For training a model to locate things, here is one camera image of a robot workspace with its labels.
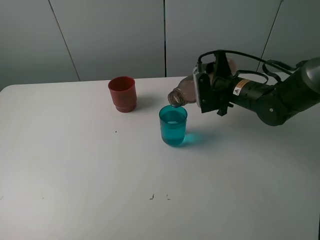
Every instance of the brown plastic bottle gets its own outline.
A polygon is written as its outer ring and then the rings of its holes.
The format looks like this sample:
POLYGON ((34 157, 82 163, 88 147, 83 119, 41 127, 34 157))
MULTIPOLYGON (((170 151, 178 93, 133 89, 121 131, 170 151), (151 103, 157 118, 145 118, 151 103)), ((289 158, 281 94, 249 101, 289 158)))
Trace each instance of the brown plastic bottle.
MULTIPOLYGON (((228 58, 229 67, 232 74, 236 73, 236 64, 232 58, 228 58)), ((209 73, 210 80, 212 81, 214 73, 209 73)), ((193 76, 187 76, 182 79, 176 88, 168 95, 170 105, 175 108, 184 106, 186 104, 193 104, 196 102, 195 84, 193 76)))

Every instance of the teal plastic cup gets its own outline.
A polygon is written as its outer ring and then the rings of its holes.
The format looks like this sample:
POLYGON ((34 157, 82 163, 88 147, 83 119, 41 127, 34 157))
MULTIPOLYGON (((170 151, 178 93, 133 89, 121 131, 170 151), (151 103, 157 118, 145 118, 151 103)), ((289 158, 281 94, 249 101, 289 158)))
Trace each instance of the teal plastic cup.
POLYGON ((159 112, 162 140, 170 146, 180 145, 186 135, 188 113, 183 107, 165 106, 159 112))

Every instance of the white table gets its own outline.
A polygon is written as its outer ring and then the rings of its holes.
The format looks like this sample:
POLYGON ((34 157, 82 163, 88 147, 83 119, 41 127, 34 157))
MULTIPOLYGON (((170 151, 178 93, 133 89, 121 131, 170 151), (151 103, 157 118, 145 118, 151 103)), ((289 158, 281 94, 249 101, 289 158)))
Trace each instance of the white table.
POLYGON ((320 105, 279 127, 187 105, 199 142, 174 148, 158 113, 181 79, 137 79, 131 113, 108 81, 4 89, 0 239, 317 239, 320 105))

